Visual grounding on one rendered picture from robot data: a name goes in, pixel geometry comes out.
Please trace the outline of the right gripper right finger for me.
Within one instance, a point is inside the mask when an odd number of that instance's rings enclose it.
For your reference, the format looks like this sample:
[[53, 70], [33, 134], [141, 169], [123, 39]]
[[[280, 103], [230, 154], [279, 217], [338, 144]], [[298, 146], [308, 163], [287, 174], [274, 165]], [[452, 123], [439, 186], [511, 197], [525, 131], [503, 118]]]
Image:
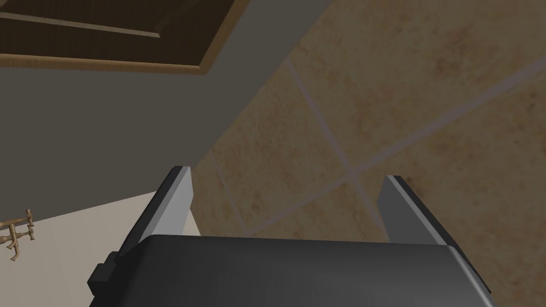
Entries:
[[384, 178], [377, 206], [391, 243], [458, 246], [399, 175]]

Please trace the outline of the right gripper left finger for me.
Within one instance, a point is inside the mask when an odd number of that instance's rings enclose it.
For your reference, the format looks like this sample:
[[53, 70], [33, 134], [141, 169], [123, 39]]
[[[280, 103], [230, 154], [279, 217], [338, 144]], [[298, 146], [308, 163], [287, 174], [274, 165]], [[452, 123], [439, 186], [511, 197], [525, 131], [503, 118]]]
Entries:
[[127, 235], [119, 255], [151, 235], [182, 235], [192, 199], [190, 168], [172, 168]]

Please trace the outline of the brass tap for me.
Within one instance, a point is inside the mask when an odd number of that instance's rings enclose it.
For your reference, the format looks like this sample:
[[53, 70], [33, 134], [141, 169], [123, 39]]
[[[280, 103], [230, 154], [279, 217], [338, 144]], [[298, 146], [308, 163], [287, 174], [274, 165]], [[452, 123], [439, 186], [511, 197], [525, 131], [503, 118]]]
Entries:
[[[22, 222], [27, 222], [28, 230], [26, 232], [17, 232], [16, 226]], [[9, 234], [0, 236], [0, 245], [10, 243], [6, 246], [7, 249], [14, 250], [15, 255], [10, 258], [11, 261], [16, 261], [20, 255], [19, 238], [28, 236], [30, 240], [35, 240], [35, 232], [33, 229], [33, 215], [30, 209], [26, 209], [26, 217], [21, 219], [10, 219], [0, 222], [0, 229], [8, 229]]]

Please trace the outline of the dark wooden framed window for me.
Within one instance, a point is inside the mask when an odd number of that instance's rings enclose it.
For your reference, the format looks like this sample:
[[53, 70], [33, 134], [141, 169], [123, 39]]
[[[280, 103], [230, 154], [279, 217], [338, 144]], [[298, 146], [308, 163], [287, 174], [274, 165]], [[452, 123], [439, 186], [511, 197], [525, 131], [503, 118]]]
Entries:
[[0, 0], [0, 67], [206, 74], [250, 0]]

